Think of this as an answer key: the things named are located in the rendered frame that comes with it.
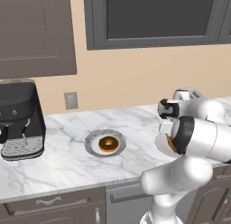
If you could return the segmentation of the brown arched cupboard door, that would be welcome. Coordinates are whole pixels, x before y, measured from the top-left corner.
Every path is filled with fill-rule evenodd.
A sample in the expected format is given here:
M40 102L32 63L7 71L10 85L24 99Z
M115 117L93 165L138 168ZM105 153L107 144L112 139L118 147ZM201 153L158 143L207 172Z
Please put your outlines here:
M231 176L198 189L186 224L231 224Z

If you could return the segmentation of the silver metal tap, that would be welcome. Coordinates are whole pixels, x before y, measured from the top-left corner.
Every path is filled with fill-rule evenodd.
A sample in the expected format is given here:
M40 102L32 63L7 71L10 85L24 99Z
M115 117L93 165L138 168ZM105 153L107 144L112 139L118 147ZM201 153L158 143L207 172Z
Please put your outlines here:
M172 98L176 100L191 100L202 98L202 95L192 88L180 88L175 90Z

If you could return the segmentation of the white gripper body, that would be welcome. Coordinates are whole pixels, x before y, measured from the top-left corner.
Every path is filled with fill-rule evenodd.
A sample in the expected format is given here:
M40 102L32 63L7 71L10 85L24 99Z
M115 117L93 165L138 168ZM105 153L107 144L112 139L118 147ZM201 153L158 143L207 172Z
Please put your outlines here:
M158 134L155 137L154 141L157 149L162 152L163 154L172 157L172 158L177 158L179 155L176 154L171 147L168 144L168 137L165 134Z

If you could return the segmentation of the grey wall socket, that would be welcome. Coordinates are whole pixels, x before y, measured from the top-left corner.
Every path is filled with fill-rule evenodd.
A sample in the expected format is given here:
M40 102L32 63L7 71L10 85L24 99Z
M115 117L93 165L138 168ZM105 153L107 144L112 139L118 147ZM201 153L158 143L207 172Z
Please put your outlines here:
M77 96L77 92L76 91L65 92L64 93L64 100L65 100L65 108L67 110L78 109L79 108L79 105L78 105L78 96Z

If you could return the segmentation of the brown base cupboard door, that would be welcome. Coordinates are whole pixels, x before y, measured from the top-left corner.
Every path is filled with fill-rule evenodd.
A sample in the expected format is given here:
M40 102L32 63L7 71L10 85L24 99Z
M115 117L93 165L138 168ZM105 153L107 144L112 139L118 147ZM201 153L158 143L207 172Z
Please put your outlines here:
M0 216L0 224L96 224L95 208L99 208L101 224L106 224L104 202L19 215L9 219L2 219Z

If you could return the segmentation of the grey round plate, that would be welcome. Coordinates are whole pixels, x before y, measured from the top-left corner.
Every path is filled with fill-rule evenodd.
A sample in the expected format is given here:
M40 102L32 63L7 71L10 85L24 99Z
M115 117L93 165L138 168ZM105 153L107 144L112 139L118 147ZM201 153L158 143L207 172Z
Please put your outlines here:
M108 135L115 137L119 142L118 148L112 153L103 152L102 150L99 149L98 146L99 140ZM105 158L105 157L112 157L121 154L126 148L126 140L125 137L118 131L115 131L113 129L99 129L91 132L85 138L84 146L89 154L92 154L95 157Z

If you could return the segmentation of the grey dishwasher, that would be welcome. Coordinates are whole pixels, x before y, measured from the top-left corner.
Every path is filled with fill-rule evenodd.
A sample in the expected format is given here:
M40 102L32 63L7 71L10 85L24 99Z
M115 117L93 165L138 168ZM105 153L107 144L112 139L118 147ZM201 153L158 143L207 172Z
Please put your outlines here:
M152 196L112 204L110 195L113 194L116 199L143 193L143 189L139 182L107 186L106 224L139 224L144 213L151 208Z

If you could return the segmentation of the brown wall cupboard door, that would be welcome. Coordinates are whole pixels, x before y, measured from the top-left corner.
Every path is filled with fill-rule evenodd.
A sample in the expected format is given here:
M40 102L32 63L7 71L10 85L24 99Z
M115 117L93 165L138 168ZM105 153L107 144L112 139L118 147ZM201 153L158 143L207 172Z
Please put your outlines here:
M76 73L70 0L0 0L0 79Z

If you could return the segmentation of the brown drawer front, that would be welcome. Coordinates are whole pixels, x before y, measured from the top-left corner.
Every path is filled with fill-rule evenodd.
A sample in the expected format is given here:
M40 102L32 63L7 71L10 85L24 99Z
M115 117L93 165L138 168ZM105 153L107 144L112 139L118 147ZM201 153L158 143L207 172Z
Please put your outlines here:
M37 200L49 201L58 196L61 197L61 201L55 201L50 206L45 206L43 204L37 205L35 203ZM99 187L81 191L65 192L22 201L4 202L0 204L0 216L2 219L7 219L15 215L29 214L41 210L51 210L71 205L90 204L104 201L105 197L106 189L104 187Z

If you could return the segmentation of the chocolate glazed donut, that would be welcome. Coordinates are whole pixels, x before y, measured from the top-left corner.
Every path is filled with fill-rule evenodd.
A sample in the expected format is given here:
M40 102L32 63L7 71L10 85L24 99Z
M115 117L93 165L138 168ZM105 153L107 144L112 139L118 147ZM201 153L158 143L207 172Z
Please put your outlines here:
M99 140L98 146L103 152L112 153L118 148L119 142L115 137L108 135Z

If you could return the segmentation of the black coffee machine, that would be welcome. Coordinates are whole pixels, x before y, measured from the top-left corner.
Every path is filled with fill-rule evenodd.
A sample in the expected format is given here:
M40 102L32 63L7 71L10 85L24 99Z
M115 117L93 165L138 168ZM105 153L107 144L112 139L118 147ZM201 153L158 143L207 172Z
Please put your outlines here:
M0 144L6 161L39 157L46 126L33 82L0 84Z

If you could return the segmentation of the grey framed window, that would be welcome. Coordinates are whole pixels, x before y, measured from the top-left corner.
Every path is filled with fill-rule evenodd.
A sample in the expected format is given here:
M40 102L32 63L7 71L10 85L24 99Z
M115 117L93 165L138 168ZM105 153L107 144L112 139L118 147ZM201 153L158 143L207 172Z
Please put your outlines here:
M87 48L231 44L231 0L84 0Z

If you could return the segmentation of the orange pastry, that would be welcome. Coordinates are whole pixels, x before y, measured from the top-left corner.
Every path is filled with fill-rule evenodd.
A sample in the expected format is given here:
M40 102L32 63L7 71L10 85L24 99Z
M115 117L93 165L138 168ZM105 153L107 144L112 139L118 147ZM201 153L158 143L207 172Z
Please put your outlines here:
M177 153L177 148L174 146L171 137L168 138L168 145L170 146L170 148L174 153Z

